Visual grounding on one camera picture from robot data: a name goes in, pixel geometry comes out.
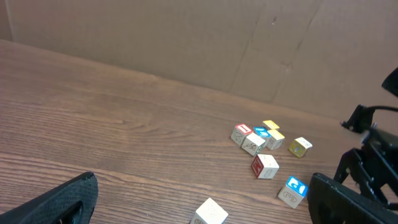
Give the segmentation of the white block teal side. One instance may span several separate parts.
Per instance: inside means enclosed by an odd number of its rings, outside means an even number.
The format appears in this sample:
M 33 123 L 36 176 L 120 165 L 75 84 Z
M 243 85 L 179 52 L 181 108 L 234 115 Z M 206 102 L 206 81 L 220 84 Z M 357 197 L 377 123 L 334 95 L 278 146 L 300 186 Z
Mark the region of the white block teal side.
M 227 217 L 228 213 L 208 198 L 197 208 L 190 224 L 223 224 Z

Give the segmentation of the blue letter P block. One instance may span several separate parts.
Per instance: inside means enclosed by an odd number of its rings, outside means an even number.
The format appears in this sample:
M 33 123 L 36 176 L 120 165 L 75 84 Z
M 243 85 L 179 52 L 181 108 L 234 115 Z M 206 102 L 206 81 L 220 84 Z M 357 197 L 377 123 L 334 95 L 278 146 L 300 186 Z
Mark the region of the blue letter P block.
M 292 208 L 296 208 L 305 198 L 308 186 L 294 176 L 290 176 L 278 193 L 278 197 Z

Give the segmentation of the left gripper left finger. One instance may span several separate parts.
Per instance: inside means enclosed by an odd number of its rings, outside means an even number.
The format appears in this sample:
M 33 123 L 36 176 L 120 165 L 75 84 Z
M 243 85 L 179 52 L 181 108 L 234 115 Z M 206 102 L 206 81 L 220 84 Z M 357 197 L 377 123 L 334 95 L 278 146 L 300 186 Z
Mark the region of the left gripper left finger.
M 89 224 L 98 198 L 94 173 L 85 172 L 1 215 L 1 223 Z

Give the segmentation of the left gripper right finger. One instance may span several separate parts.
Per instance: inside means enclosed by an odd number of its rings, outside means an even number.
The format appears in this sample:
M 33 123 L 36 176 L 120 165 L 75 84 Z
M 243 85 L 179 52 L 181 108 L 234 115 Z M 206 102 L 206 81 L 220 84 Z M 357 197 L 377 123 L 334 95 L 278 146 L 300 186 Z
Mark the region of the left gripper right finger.
M 312 175 L 308 210 L 313 224 L 397 224 L 397 214 L 321 174 Z

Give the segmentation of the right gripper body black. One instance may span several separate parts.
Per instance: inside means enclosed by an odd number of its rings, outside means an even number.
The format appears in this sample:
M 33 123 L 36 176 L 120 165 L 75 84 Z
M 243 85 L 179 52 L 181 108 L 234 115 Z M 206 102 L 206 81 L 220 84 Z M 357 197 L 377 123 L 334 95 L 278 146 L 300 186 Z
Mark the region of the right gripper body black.
M 397 112 L 391 106 L 358 105 L 341 126 L 358 134 L 364 134 L 361 148 L 344 153 L 333 180 L 342 184 L 347 176 L 359 185 L 361 195 L 375 201 L 388 210 L 397 210 L 397 203 L 390 202 L 381 188 L 388 185 L 397 193 L 397 136 L 373 125 L 376 110 Z

